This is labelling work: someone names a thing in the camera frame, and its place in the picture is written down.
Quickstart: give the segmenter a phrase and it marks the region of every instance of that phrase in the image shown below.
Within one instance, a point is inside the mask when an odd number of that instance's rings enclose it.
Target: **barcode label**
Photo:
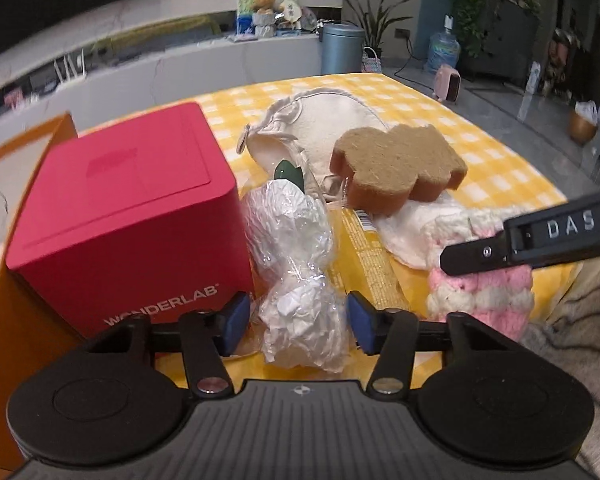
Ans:
[[[371,221],[371,217],[366,214],[362,209],[355,209],[356,216],[360,221],[360,225],[362,226],[363,231],[377,231],[376,226]]]

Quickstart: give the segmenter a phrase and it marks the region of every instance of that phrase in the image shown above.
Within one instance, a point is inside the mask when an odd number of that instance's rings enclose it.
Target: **wall outlet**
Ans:
[[[408,40],[411,37],[411,31],[408,28],[396,28],[394,38],[404,38]]]

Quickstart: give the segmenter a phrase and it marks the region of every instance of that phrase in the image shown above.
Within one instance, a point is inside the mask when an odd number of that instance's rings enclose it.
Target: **gray trash can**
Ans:
[[[347,23],[327,23],[322,28],[322,67],[320,73],[360,72],[365,31]]]

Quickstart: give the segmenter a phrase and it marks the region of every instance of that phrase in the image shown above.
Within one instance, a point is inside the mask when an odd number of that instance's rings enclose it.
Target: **white plastic bag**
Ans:
[[[245,195],[242,210],[251,257],[271,287],[258,304],[265,361],[341,372],[349,332],[344,297],[323,272],[334,258],[324,202],[288,180],[269,180]]]
[[[576,103],[576,113],[594,126],[598,125],[598,109],[595,102]]]

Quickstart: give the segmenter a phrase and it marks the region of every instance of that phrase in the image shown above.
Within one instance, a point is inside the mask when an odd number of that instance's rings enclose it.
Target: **table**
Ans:
[[[189,101],[196,101],[202,106],[207,121],[224,151],[224,156],[234,170],[240,194],[244,194],[248,189],[262,184],[267,178],[247,151],[239,155],[235,150],[245,125],[256,123],[273,101],[296,92],[319,87],[341,88],[349,91],[373,107],[387,124],[435,126],[469,166],[467,177],[454,193],[455,198],[465,206],[502,207],[519,204],[529,209],[537,209],[565,200],[564,195],[555,189],[538,170],[480,128],[433,99],[380,74],[327,75],[255,84],[199,95],[168,106]],[[110,124],[103,124],[83,134]],[[395,260],[392,261],[392,265],[412,309],[421,314],[425,313],[424,301],[429,293],[426,272],[408,269]],[[533,292],[536,295],[536,307],[532,317],[545,319],[548,316],[552,304],[557,301],[556,298],[561,297],[571,284],[577,268],[578,266],[575,265],[566,265],[534,271]],[[358,379],[364,384],[376,360],[376,357],[365,356],[360,350],[355,350],[351,354],[349,364],[337,378]],[[333,375],[312,368],[284,370],[266,365],[261,354],[232,358],[226,362],[226,366],[236,387],[239,387],[245,378],[276,380],[334,378]],[[429,375],[439,370],[440,366],[440,355],[436,352],[418,354],[412,388],[420,386]],[[157,362],[157,368],[180,386],[186,386],[179,354],[161,358]]]

